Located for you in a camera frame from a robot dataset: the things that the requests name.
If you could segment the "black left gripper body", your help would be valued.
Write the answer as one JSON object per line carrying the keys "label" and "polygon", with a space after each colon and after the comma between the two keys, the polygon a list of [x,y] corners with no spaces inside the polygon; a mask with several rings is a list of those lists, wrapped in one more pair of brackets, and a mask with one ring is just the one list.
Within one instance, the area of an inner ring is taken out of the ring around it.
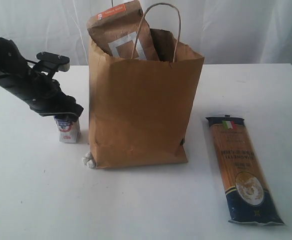
{"label": "black left gripper body", "polygon": [[84,110],[74,97],[62,92],[57,80],[48,78],[43,73],[0,75],[0,87],[25,102],[42,117],[78,118]]}

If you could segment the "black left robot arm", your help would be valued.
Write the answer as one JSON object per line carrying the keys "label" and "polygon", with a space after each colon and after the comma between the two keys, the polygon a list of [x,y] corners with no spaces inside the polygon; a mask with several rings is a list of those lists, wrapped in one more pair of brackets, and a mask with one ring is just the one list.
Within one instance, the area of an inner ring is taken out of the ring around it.
{"label": "black left robot arm", "polygon": [[25,102],[31,110],[42,117],[55,116],[57,119],[76,122],[83,107],[76,99],[62,92],[59,82],[54,79],[57,72],[67,72],[70,59],[66,56],[42,51],[30,66],[16,44],[0,37],[0,87]]}

